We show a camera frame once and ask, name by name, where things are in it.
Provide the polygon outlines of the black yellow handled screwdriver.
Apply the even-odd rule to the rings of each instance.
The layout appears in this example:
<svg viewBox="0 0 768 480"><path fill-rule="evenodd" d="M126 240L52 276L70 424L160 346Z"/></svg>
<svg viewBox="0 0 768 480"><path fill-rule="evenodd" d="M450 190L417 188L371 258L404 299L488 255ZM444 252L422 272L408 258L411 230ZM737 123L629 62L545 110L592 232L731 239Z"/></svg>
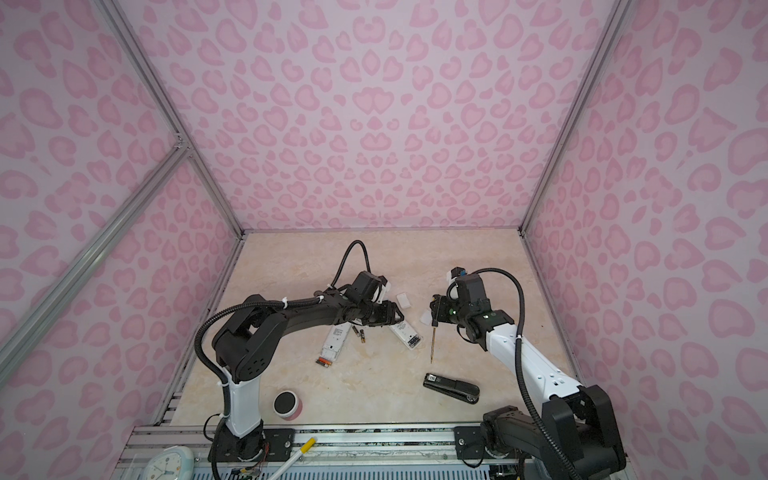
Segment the black yellow handled screwdriver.
<svg viewBox="0 0 768 480"><path fill-rule="evenodd" d="M434 294L432 301L430 302L430 314L431 314L431 328L432 328L432 334L431 334L431 342L430 342L430 363L434 362L435 357L435 348L436 348L436 333L437 328L439 326L439 316L440 316L440 300L441 296L439 294Z"/></svg>

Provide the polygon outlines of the white remote control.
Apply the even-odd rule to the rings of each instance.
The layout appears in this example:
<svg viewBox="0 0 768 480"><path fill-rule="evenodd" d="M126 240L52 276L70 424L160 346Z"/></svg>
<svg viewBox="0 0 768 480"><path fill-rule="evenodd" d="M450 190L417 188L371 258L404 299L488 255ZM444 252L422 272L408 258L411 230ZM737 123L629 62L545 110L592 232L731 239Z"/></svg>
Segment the white remote control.
<svg viewBox="0 0 768 480"><path fill-rule="evenodd" d="M334 362L336 362L350 330L350 323L343 323L333 326L326 336L321 353L317 358L316 363L325 368L328 368Z"/></svg>
<svg viewBox="0 0 768 480"><path fill-rule="evenodd" d="M409 350L414 350L422 342L422 337L406 321L390 325L389 329Z"/></svg>

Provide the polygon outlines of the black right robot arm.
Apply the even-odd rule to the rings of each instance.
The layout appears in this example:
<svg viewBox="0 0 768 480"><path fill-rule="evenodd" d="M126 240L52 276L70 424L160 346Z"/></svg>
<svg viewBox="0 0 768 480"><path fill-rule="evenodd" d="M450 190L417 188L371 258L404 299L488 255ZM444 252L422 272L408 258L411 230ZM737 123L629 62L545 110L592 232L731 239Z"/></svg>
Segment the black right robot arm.
<svg viewBox="0 0 768 480"><path fill-rule="evenodd" d="M517 316L493 307L483 269L455 267L445 293L430 302L432 324L456 326L465 342L506 366L523 405L489 411L476 427L455 428L457 458L469 468L488 458L513 459L518 478L524 478L529 459L542 465L548 479L607 479L624 470L627 455L607 392L564 373L528 341L521 282L503 269L490 271L514 285Z"/></svg>

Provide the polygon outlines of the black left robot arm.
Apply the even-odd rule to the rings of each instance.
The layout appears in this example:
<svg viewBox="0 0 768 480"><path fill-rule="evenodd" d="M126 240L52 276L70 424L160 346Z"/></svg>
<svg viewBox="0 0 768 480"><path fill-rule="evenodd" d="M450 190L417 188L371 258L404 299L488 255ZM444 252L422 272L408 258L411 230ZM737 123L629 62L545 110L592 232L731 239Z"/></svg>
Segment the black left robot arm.
<svg viewBox="0 0 768 480"><path fill-rule="evenodd" d="M283 337L301 330L358 323L363 327L404 321L398 304L374 294L349 297L350 289L317 291L297 300L252 295L214 314L197 329L193 349L218 377L224 401L208 461L264 460L267 440L255 388Z"/></svg>

